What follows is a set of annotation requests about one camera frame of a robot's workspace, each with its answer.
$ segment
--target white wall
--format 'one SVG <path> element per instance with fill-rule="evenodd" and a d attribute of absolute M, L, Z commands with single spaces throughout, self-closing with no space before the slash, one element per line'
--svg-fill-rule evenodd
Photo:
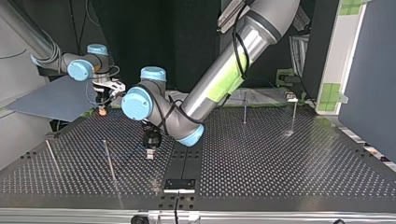
<path fill-rule="evenodd" d="M 22 52 L 24 45 L 0 22 L 0 58 Z M 45 85 L 29 52 L 0 59 L 0 108 Z M 0 170 L 37 146 L 50 131 L 48 119 L 0 109 Z"/>
<path fill-rule="evenodd" d="M 361 20 L 364 17 L 365 6 L 361 8 L 363 9 L 357 15 L 338 15 L 336 18 L 329 54 L 320 83 L 317 105 L 320 104 L 320 96 L 325 83 L 341 84 L 340 93 L 344 93 L 357 37 L 360 32 Z M 341 103 L 337 103 L 334 111 L 320 111 L 317 108 L 317 112 L 320 115 L 338 115 L 340 106 Z"/>

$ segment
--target end effector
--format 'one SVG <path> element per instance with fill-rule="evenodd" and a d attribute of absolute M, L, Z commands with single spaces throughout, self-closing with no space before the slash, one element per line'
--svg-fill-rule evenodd
<path fill-rule="evenodd" d="M 98 106 L 99 115 L 105 116 L 111 102 L 125 92 L 125 85 L 116 78 L 120 68 L 109 65 L 106 46 L 92 44 L 87 47 L 87 52 L 83 58 L 70 62 L 67 73 L 77 81 L 92 80 L 96 98 L 90 102 Z"/>

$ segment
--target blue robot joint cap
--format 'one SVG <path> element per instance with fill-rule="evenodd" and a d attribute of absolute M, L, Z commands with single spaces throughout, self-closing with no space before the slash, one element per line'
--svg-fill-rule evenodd
<path fill-rule="evenodd" d="M 134 120 L 148 118 L 151 115 L 153 107 L 149 93 L 140 87 L 129 89 L 121 102 L 123 113 L 128 118 Z"/>
<path fill-rule="evenodd" d="M 140 78 L 166 81 L 166 72 L 161 67 L 149 66 L 144 67 L 140 71 Z"/>
<path fill-rule="evenodd" d="M 93 76 L 94 68 L 90 62 L 77 59 L 67 66 L 67 73 L 77 81 L 84 81 Z"/>

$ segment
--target gray robot arm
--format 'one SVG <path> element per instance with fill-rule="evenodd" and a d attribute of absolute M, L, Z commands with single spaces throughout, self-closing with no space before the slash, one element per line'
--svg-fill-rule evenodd
<path fill-rule="evenodd" d="M 125 85 L 109 74 L 107 48 L 94 44 L 87 48 L 84 56 L 63 54 L 58 45 L 42 31 L 29 16 L 12 1 L 0 1 L 0 21 L 25 44 L 31 53 L 32 61 L 43 68 L 65 72 L 77 81 L 91 79 L 97 92 L 95 104 L 102 115 L 106 106 L 125 91 Z"/>
<path fill-rule="evenodd" d="M 238 32 L 253 64 L 268 46 L 276 44 L 287 32 L 300 0 L 256 0 L 242 18 Z M 247 57 L 240 45 L 241 61 Z M 161 127 L 181 144 L 195 145 L 204 132 L 201 122 L 227 95 L 242 84 L 233 44 L 217 58 L 181 106 L 164 96 L 165 72 L 158 67 L 142 69 L 141 82 L 122 99 L 122 110 L 130 119 L 149 120 Z"/>

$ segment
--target black curtain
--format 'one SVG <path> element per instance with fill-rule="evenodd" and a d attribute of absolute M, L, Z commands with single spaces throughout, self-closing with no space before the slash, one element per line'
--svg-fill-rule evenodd
<path fill-rule="evenodd" d="M 167 72 L 168 89 L 189 92 L 216 60 L 220 0 L 92 0 L 122 81 L 144 66 Z"/>

